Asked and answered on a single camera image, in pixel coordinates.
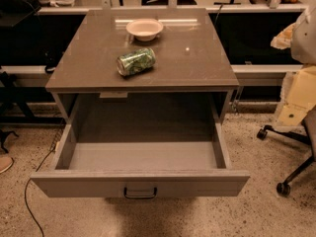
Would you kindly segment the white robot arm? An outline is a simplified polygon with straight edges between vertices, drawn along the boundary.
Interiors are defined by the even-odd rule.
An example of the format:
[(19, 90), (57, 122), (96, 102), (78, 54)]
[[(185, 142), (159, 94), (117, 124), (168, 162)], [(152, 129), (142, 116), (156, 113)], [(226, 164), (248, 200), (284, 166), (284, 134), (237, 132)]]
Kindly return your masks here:
[(316, 64), (316, 7), (309, 6), (297, 18), (291, 40), (291, 56), (302, 64)]

